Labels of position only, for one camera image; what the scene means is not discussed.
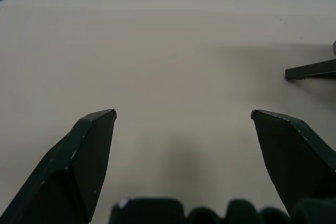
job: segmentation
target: robotic claw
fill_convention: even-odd
[[[0,224],[82,224],[92,220],[106,175],[115,110],[80,119],[39,162],[0,217]],[[174,199],[123,200],[110,224],[336,223],[336,153],[304,121],[253,110],[265,165],[288,213],[258,212],[244,200],[226,216],[196,208],[187,217]]]

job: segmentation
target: table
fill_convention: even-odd
[[[333,59],[336,0],[6,0],[0,3],[0,212],[87,113],[116,109],[92,223],[123,197],[223,216],[232,198],[284,209],[252,109],[305,120],[336,148],[330,80],[284,70]]]

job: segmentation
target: metal stand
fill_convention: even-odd
[[[336,79],[336,59],[290,68],[285,71],[285,78],[287,80],[298,80],[306,77]]]

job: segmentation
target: beige table surface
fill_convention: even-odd
[[[107,108],[118,119],[92,223],[123,197],[284,209],[252,109],[299,117],[336,148],[335,82],[283,78],[334,58],[336,0],[0,5],[0,212],[77,119]]]

